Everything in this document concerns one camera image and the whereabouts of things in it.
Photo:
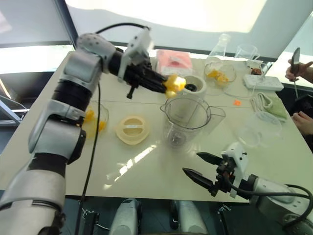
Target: beige lid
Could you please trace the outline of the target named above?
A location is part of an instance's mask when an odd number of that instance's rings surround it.
[[[146,121],[139,116],[127,116],[115,129],[116,135],[126,144],[136,145],[149,134]]]

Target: pink package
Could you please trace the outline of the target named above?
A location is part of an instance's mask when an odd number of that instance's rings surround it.
[[[158,50],[156,52],[156,71],[162,75],[190,75],[192,64],[189,52],[174,50]]]

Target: robotic arm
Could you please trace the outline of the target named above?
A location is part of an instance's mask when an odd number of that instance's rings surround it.
[[[219,190],[230,192],[230,196],[234,198],[239,195],[248,199],[264,215],[281,224],[288,234],[313,235],[313,212],[304,214],[307,208],[312,209],[312,194],[306,190],[309,196],[299,197],[302,194],[295,193],[292,188],[304,190],[302,187],[279,184],[256,175],[246,176],[244,172],[248,158],[241,144],[231,144],[222,152],[223,158],[209,153],[197,155],[218,166],[215,183],[195,170],[183,168],[183,171],[195,183],[206,188],[212,196],[215,197]]]
[[[5,235],[58,235],[65,215],[66,165],[80,157],[86,139],[81,126],[101,73],[125,80],[131,90],[143,86],[165,93],[167,79],[151,70],[148,28],[123,53],[98,34],[78,38],[78,49],[65,65],[52,99],[28,140],[32,157],[0,200],[0,229]]]

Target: hand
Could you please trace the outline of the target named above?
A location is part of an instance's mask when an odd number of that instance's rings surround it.
[[[313,118],[304,112],[294,113],[291,118],[303,136],[313,135]]]
[[[293,75],[293,73],[290,72],[291,70],[291,66],[286,70],[286,75],[285,77],[287,79],[289,79],[290,82],[295,82],[297,81],[298,79],[296,77],[298,76],[304,76],[307,72],[307,68],[310,67],[311,65],[313,65],[313,61],[311,62],[308,62],[306,64],[303,64],[303,63],[299,63],[299,71],[298,73],[296,74],[296,76]]]

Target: white power strip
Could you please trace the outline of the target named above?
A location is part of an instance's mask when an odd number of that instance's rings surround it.
[[[284,88],[283,84],[277,77],[265,76],[265,80],[260,82],[259,75],[246,74],[243,82],[248,89],[253,89],[255,87],[255,89],[258,90],[281,91]]]

